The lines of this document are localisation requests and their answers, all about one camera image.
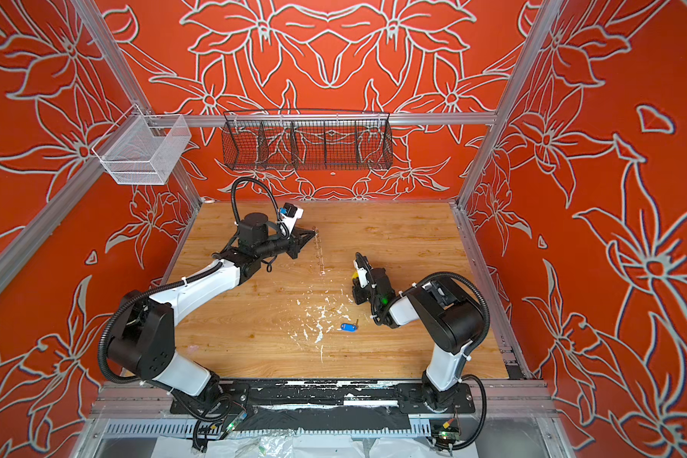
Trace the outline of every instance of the white wire basket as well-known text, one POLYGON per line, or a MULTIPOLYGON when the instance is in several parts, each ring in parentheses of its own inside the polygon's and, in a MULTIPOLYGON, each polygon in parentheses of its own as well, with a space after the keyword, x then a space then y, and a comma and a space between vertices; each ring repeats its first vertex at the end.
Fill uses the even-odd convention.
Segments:
POLYGON ((145 116, 130 116, 112 146, 96 153, 104 168, 120 185, 163 185, 191 140, 183 115, 165 136, 148 127, 145 116))

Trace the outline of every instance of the orange wall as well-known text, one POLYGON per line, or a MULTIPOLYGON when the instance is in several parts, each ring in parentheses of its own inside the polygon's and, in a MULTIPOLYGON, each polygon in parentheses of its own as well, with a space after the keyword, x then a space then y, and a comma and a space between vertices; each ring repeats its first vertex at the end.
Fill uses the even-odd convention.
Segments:
MULTIPOLYGON (((494 110, 535 1, 173 2, 99 0, 157 113, 350 108, 494 110)), ((452 198, 485 126, 397 129, 385 173, 226 168, 218 129, 196 130, 183 164, 201 195, 239 175, 293 198, 452 198)), ((255 197, 251 190, 242 197, 255 197)))
POLYGON ((687 456, 687 2, 568 0, 468 212, 578 456, 687 456))
POLYGON ((0 252, 129 107, 65 3, 0 1, 0 252))
MULTIPOLYGON (((62 0, 0 1, 0 252, 129 107, 62 0)), ((68 456, 96 398, 97 333, 160 281, 190 217, 168 186, 103 175, 0 296, 0 456, 68 456)))

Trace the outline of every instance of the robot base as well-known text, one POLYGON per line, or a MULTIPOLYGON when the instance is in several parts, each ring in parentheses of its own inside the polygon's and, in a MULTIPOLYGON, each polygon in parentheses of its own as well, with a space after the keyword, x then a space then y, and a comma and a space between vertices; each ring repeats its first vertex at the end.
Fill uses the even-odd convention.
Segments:
MULTIPOLYGON (((227 422, 231 421, 238 413, 242 412, 243 407, 246 408, 247 406, 247 398, 249 397, 249 385, 246 385, 244 383, 222 383, 220 384, 220 387, 223 390, 223 393, 229 394, 231 396, 231 409, 229 410, 229 415, 227 416, 227 422)), ((204 410, 205 405, 194 405, 192 404, 193 408, 196 408, 197 410, 204 410)), ((215 416, 219 414, 219 411, 222 410, 223 408, 226 407, 226 403, 224 402, 222 405, 220 405, 218 408, 212 410, 209 412, 207 415, 208 416, 215 416)), ((173 404, 171 404, 171 413, 173 414, 181 414, 181 415, 187 415, 188 412, 183 408, 182 405, 179 404, 179 402, 174 399, 173 404)))
MULTIPOLYGON (((459 383, 454 386, 452 402, 442 413, 475 413, 476 406, 473 404, 471 389, 467 383, 459 383)), ((399 410, 402 413, 433 413, 425 403, 423 396, 422 383, 401 383, 397 385, 397 399, 399 410)))

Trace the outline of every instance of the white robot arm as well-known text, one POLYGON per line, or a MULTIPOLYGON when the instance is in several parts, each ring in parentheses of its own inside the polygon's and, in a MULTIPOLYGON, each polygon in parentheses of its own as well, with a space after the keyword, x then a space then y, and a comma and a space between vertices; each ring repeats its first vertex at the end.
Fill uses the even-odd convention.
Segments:
POLYGON ((369 302, 377 325, 400 327, 417 319, 435 341, 432 358, 423 372, 423 400, 433 412, 450 407, 470 353, 489 332, 484 298, 466 278, 452 272, 433 273, 405 292, 395 294, 385 269, 373 269, 365 256, 354 262, 356 303, 369 302), (470 289, 476 299, 455 281, 470 289))
POLYGON ((136 380, 184 393, 186 404, 212 405, 219 399, 218 376, 176 352, 174 328, 183 318, 211 298, 247 281, 262 264, 271 270, 277 255, 287 253, 296 259, 300 250, 315 237, 315 232, 295 226, 303 210, 292 204, 278 209, 269 189, 264 187, 275 207, 275 220, 263 213, 250 213, 239 219, 234 196, 240 178, 232 186, 232 209, 237 233, 226 247, 214 253, 205 268, 173 284, 147 292, 130 292, 110 317, 100 338, 98 360, 103 375, 111 382, 136 380), (107 360, 119 363, 134 375, 115 374, 107 360))

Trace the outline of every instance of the wooden table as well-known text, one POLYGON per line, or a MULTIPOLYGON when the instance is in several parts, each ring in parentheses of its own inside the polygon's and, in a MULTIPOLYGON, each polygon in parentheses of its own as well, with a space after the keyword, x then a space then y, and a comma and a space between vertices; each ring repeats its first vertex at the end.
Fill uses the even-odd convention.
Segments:
MULTIPOLYGON (((297 260, 280 255, 241 286, 196 309, 176 328, 178 351, 222 377, 419 378, 434 343, 418 321, 376 326, 352 298, 356 252, 384 267, 395 290, 439 270, 471 277, 446 203, 302 202, 298 225, 317 229, 297 260), (356 323, 354 333, 341 323, 356 323)), ((242 217, 273 214, 269 202, 241 202, 242 217)), ((211 261, 234 233, 231 206, 205 204, 171 281, 211 261)), ((508 378, 496 340, 473 353, 466 372, 508 378)))

